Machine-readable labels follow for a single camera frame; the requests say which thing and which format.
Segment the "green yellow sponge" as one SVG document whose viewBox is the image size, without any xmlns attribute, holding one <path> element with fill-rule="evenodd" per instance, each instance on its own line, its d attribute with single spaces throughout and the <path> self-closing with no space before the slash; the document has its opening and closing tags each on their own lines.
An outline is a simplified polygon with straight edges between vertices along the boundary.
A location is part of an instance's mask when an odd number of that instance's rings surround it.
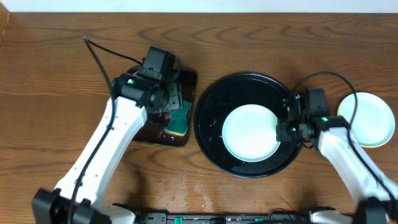
<svg viewBox="0 0 398 224">
<path fill-rule="evenodd" d="M 190 114 L 191 108 L 192 108 L 192 103 L 183 100 L 182 110 L 175 110 L 169 113 L 170 122 L 165 127 L 164 131 L 168 134 L 173 134 L 177 136 L 186 135 L 188 131 L 188 124 L 190 121 L 190 118 L 187 118 L 187 116 Z"/>
</svg>

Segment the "mint plate with red stain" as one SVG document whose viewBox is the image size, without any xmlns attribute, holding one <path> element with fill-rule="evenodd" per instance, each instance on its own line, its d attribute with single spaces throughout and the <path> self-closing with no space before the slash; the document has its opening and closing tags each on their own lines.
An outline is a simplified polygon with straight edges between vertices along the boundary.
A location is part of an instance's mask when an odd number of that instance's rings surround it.
<svg viewBox="0 0 398 224">
<path fill-rule="evenodd" d="M 380 97 L 371 93 L 356 94 L 358 106 L 351 129 L 362 147 L 386 144 L 395 131 L 392 110 Z"/>
</svg>

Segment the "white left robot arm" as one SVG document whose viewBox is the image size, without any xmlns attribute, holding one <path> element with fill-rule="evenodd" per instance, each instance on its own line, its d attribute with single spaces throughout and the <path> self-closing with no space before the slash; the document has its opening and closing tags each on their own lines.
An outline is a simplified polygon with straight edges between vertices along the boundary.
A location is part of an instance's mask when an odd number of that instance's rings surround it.
<svg viewBox="0 0 398 224">
<path fill-rule="evenodd" d="M 149 114 L 183 111 L 182 78 L 155 80 L 123 73 L 109 84 L 110 98 L 98 127 L 53 191 L 32 199 L 36 223 L 134 223 L 124 205 L 103 206 L 114 171 Z"/>
</svg>

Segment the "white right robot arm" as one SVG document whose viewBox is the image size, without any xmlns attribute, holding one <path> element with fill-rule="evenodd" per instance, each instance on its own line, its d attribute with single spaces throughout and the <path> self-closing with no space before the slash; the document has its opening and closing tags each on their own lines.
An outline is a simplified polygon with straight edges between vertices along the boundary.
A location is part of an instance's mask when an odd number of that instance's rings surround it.
<svg viewBox="0 0 398 224">
<path fill-rule="evenodd" d="M 356 204 L 353 216 L 322 210 L 312 223 L 387 223 L 397 221 L 397 184 L 390 180 L 357 142 L 342 116 L 308 121 L 278 119 L 276 140 L 311 142 L 335 168 Z"/>
</svg>

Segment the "rectangular black tray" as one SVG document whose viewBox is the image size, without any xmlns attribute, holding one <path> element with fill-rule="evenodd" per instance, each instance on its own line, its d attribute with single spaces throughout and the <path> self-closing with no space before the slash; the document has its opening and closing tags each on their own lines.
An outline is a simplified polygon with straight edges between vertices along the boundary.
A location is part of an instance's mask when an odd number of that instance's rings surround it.
<svg viewBox="0 0 398 224">
<path fill-rule="evenodd" d="M 190 118 L 190 121 L 186 135 L 177 136 L 168 134 L 164 131 L 165 127 L 170 122 L 169 113 L 171 111 L 163 113 L 151 113 L 148 115 L 144 127 L 141 128 L 133 137 L 133 141 L 177 147 L 186 145 L 189 137 L 189 129 L 193 111 L 193 100 L 195 98 L 195 90 L 197 86 L 197 73 L 194 70 L 182 70 L 174 83 L 178 83 L 180 85 L 182 99 L 192 103 L 190 114 L 187 116 L 187 118 Z"/>
</svg>

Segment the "round black tray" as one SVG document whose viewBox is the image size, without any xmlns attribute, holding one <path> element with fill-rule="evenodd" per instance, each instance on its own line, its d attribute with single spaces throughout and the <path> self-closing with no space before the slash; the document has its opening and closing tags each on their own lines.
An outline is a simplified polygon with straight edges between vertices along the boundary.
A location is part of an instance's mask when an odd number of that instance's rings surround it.
<svg viewBox="0 0 398 224">
<path fill-rule="evenodd" d="M 222 126 L 234 109 L 254 104 L 270 109 L 278 118 L 286 118 L 282 100 L 290 90 L 277 79 L 261 73 L 234 73 L 215 81 L 198 100 L 194 115 L 197 143 L 215 166 L 238 177 L 259 178 L 276 174 L 299 154 L 302 145 L 283 142 L 269 158 L 246 162 L 228 152 L 221 138 Z"/>
</svg>

